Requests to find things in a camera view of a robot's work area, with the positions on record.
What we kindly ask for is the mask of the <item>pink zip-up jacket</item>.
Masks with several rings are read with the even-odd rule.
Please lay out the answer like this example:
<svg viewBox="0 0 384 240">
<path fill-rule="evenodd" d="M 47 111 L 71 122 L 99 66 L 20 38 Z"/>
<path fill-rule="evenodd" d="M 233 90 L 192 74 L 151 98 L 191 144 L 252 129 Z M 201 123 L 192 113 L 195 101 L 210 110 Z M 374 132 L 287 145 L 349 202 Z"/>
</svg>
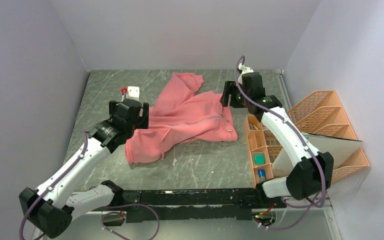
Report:
<svg viewBox="0 0 384 240">
<path fill-rule="evenodd" d="M 222 94 L 197 93 L 204 82 L 202 75 L 172 74 L 149 109 L 148 128 L 135 130 L 124 146 L 128 164 L 155 162 L 180 143 L 238 139 L 231 110 L 220 102 Z"/>
</svg>

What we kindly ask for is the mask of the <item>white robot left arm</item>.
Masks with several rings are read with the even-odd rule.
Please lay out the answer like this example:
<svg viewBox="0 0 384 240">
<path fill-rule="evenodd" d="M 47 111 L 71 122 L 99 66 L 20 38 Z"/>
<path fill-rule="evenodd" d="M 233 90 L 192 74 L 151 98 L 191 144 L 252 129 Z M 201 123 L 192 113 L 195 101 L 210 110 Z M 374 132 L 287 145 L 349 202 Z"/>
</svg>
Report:
<svg viewBox="0 0 384 240">
<path fill-rule="evenodd" d="M 124 203 L 124 190 L 111 180 L 77 196 L 75 191 L 98 163 L 133 137 L 137 129 L 149 126 L 150 106 L 135 99 L 111 100 L 109 118 L 83 132 L 79 150 L 48 180 L 36 188 L 26 187 L 19 194 L 23 212 L 18 238 L 24 239 L 26 222 L 51 239 L 61 235 L 76 218 L 98 208 L 119 209 Z"/>
</svg>

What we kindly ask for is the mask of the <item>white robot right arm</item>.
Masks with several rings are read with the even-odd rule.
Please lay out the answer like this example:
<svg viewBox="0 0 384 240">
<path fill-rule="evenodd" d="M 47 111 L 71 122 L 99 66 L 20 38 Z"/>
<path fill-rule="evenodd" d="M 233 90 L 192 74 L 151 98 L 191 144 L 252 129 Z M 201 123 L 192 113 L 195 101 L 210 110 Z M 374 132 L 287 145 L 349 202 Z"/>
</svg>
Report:
<svg viewBox="0 0 384 240">
<path fill-rule="evenodd" d="M 313 146 L 288 117 L 282 103 L 274 95 L 266 95 L 258 72 L 242 71 L 236 81 L 226 81 L 220 103 L 224 107 L 246 108 L 267 127 L 286 151 L 293 166 L 286 177 L 256 184 L 255 202 L 268 207 L 274 198 L 305 199 L 326 191 L 331 185 L 334 158 Z"/>
</svg>

